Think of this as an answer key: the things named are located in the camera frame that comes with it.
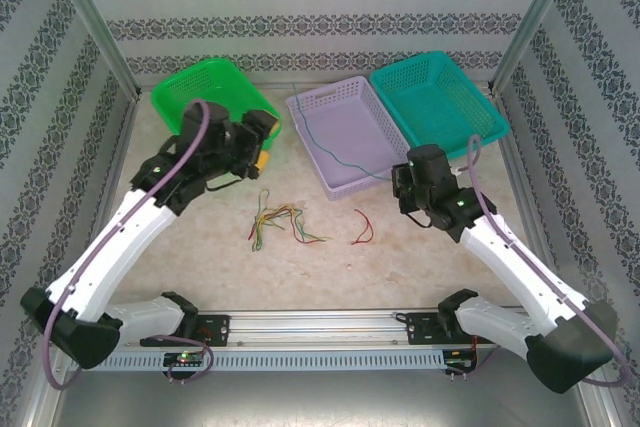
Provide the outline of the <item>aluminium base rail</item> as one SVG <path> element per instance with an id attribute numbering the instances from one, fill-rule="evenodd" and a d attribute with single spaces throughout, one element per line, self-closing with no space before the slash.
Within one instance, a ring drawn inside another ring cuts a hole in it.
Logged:
<path id="1" fill-rule="evenodd" d="M 410 345 L 405 326 L 395 320 L 392 310 L 337 311 L 235 311 L 202 312 L 228 315 L 230 331 L 226 347 L 280 346 L 364 346 Z M 195 314 L 186 314 L 181 322 Z M 179 324 L 166 320 L 143 320 L 140 327 L 125 319 L 123 313 L 111 313 L 111 321 L 123 323 L 118 329 L 120 343 L 140 344 L 140 340 L 156 335 L 171 335 Z"/>

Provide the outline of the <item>small circuit board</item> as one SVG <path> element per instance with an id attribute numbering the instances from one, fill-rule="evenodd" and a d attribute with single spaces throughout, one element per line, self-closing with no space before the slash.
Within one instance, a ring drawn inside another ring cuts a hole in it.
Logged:
<path id="1" fill-rule="evenodd" d="M 206 367 L 208 356 L 201 352 L 173 352 L 165 353 L 163 357 L 163 368 L 172 370 L 183 369 L 186 371 L 198 371 Z"/>
<path id="2" fill-rule="evenodd" d="M 446 371 L 454 375 L 469 374 L 477 366 L 476 350 L 445 350 L 443 355 Z"/>

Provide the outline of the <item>aluminium table side rail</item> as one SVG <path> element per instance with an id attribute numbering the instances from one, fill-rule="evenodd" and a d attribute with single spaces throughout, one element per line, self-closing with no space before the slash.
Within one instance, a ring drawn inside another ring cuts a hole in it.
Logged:
<path id="1" fill-rule="evenodd" d="M 109 211 L 115 197 L 139 98 L 140 95 L 135 95 L 127 104 L 120 97 L 117 98 L 92 164 L 60 273 L 75 264 L 109 221 Z"/>

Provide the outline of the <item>aluminium frame post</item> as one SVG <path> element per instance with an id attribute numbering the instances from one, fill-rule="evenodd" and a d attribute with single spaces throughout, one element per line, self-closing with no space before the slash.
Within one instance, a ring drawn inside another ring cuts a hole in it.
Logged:
<path id="1" fill-rule="evenodd" d="M 495 75 L 488 83 L 493 97 L 497 97 L 504 90 L 512 72 L 552 3 L 553 0 L 532 0 L 501 59 Z"/>
<path id="2" fill-rule="evenodd" d="M 94 0 L 71 0 L 76 11 L 94 38 L 100 52 L 105 57 L 120 86 L 131 96 L 138 97 L 141 88 L 135 80 L 125 57 L 119 49 L 106 21 Z"/>

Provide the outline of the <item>lilac plastic basket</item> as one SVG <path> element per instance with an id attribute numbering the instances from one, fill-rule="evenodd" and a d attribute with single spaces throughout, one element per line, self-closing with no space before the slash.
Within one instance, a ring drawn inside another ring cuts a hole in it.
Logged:
<path id="1" fill-rule="evenodd" d="M 295 92 L 286 106 L 331 201 L 390 181 L 406 161 L 409 144 L 363 76 Z"/>

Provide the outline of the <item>green plastic basket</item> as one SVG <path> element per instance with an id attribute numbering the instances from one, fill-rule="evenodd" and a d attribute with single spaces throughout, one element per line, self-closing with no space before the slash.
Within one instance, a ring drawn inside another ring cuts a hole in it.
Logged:
<path id="1" fill-rule="evenodd" d="M 157 84 L 151 104 L 172 134 L 179 134 L 187 104 L 194 98 L 222 105 L 233 121 L 240 121 L 249 110 L 264 110 L 281 117 L 277 110 L 228 59 L 200 61 Z"/>

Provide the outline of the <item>teal plastic basket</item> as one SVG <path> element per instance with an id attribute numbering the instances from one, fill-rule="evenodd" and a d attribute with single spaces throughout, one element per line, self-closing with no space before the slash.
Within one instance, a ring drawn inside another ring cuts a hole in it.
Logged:
<path id="1" fill-rule="evenodd" d="M 467 153 L 471 136 L 488 145 L 509 132 L 504 117 L 444 52 L 385 66 L 370 83 L 412 147 L 436 144 L 453 160 Z"/>

